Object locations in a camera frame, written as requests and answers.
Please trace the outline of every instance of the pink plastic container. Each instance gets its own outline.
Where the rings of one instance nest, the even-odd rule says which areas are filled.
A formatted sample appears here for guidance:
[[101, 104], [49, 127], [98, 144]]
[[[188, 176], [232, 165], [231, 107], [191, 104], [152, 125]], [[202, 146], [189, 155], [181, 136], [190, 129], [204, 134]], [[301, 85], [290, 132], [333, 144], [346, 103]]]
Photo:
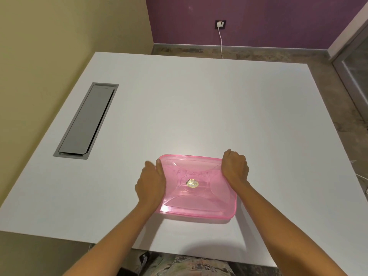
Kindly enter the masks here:
[[221, 159], [163, 155], [166, 195], [160, 213], [190, 218], [230, 220], [236, 193], [221, 173]]

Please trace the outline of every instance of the purple wall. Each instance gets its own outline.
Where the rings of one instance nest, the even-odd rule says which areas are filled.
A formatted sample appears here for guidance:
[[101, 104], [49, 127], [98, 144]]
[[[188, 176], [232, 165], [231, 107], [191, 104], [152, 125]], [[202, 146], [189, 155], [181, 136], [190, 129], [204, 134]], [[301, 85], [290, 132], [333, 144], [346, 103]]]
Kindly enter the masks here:
[[146, 0], [155, 43], [327, 49], [368, 0]]

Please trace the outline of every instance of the wall socket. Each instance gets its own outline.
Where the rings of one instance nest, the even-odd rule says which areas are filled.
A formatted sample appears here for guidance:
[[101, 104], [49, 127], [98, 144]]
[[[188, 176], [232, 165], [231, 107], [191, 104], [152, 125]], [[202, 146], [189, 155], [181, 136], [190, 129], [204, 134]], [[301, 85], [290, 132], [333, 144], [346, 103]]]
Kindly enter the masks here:
[[214, 28], [217, 30], [218, 27], [217, 27], [217, 23], [221, 23], [221, 27], [220, 27], [220, 30], [222, 29], [225, 29], [225, 26], [226, 26], [226, 20], [216, 20], [214, 22]]

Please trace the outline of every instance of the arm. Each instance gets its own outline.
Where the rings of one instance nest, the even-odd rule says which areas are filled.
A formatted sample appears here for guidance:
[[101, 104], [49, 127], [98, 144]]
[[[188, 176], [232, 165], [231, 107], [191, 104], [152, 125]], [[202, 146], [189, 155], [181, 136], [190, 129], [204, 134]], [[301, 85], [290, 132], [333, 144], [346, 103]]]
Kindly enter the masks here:
[[161, 161], [156, 161], [156, 167], [145, 162], [136, 184], [137, 206], [64, 276], [116, 276], [143, 226], [162, 202], [165, 189]]
[[270, 255], [284, 276], [346, 276], [343, 270], [300, 228], [254, 190], [246, 158], [230, 149], [222, 172], [242, 200]]

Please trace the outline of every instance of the white table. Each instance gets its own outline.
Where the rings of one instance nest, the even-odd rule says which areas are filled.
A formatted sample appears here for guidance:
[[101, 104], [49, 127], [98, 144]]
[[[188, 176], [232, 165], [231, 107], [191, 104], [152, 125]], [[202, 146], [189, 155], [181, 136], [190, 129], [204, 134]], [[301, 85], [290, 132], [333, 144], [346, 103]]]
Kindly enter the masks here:
[[[89, 158], [53, 157], [92, 82], [119, 87]], [[227, 148], [246, 155], [256, 190], [366, 275], [368, 204], [304, 64], [96, 53], [0, 208], [0, 230], [96, 243], [137, 203], [145, 160]], [[243, 206], [227, 224], [154, 216], [134, 247], [275, 265]]]

